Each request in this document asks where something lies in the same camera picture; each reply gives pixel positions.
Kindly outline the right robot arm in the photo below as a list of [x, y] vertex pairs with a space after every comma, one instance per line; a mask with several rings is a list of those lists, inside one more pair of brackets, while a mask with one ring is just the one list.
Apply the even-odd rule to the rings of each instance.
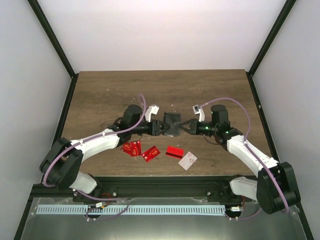
[[210, 108], [211, 121], [205, 121], [204, 111], [193, 106], [197, 119], [174, 122], [191, 135], [214, 137], [216, 143], [227, 152], [240, 159], [255, 175], [252, 180], [239, 176], [222, 188], [223, 198], [229, 202], [243, 196], [258, 202], [267, 214], [288, 211], [289, 207], [300, 203], [296, 176], [288, 162], [279, 162], [269, 157], [251, 144], [247, 137], [231, 126], [229, 113], [225, 105], [216, 104]]

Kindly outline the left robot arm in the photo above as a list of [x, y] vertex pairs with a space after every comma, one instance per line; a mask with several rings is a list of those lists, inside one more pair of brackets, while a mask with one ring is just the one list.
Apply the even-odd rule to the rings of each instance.
[[123, 146], [132, 135], [164, 134], [170, 125], [151, 118], [158, 110], [157, 105], [142, 109], [131, 104], [123, 116], [102, 132], [78, 140], [59, 138], [40, 164], [39, 169], [44, 175], [43, 185], [58, 190], [70, 188], [89, 201], [97, 202], [102, 196], [103, 187], [92, 175], [80, 171], [81, 164], [94, 155]]

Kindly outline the black leather card holder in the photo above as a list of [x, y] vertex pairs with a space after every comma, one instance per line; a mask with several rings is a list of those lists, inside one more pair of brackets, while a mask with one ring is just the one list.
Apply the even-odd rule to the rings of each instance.
[[163, 135], [170, 137], [178, 137], [181, 134], [181, 129], [179, 127], [181, 123], [181, 114], [174, 112], [165, 112], [163, 115], [163, 123], [165, 125], [165, 130]]

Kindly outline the white card red print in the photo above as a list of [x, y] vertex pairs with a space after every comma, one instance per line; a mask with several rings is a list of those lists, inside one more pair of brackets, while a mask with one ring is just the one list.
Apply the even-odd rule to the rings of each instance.
[[195, 163], [197, 161], [197, 157], [191, 153], [190, 151], [188, 151], [185, 156], [178, 162], [178, 164], [184, 169], [184, 170], [188, 170], [193, 163]]

